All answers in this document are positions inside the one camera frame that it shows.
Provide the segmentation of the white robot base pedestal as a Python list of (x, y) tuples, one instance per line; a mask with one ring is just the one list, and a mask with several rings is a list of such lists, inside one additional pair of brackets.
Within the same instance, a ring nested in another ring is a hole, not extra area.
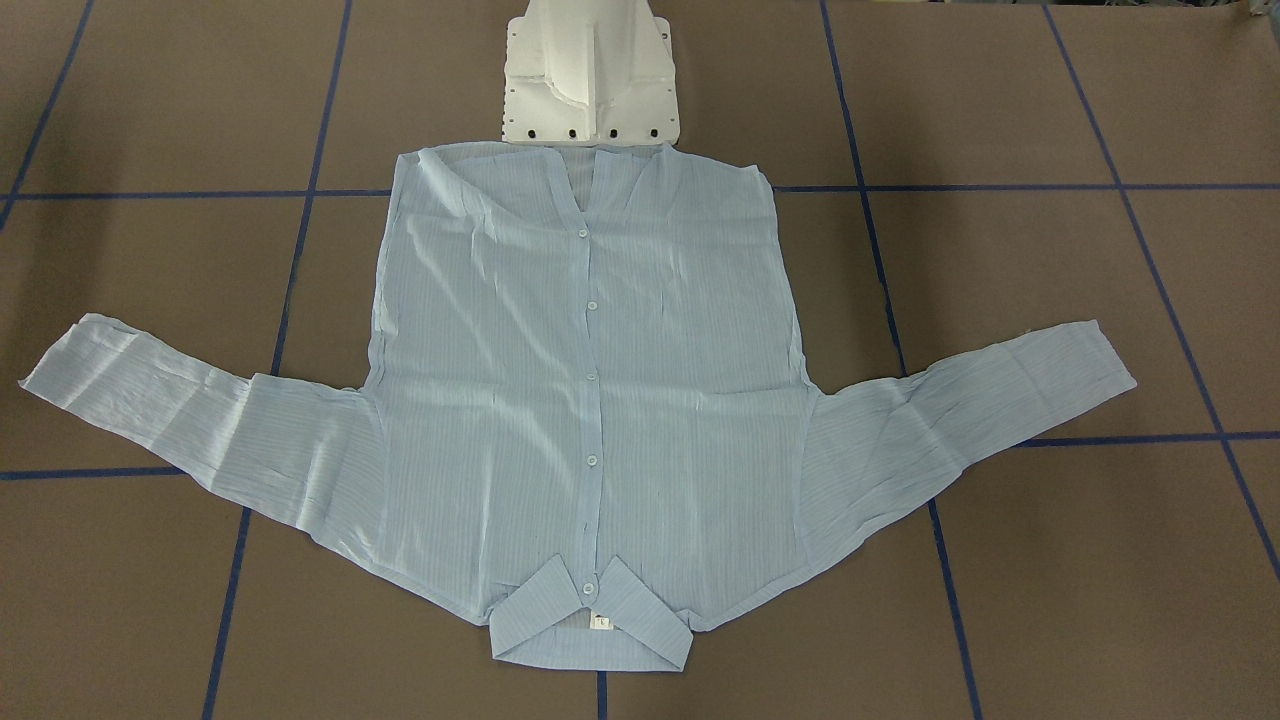
[(648, 1), (531, 1), (506, 27), (507, 143), (675, 145), (672, 29)]

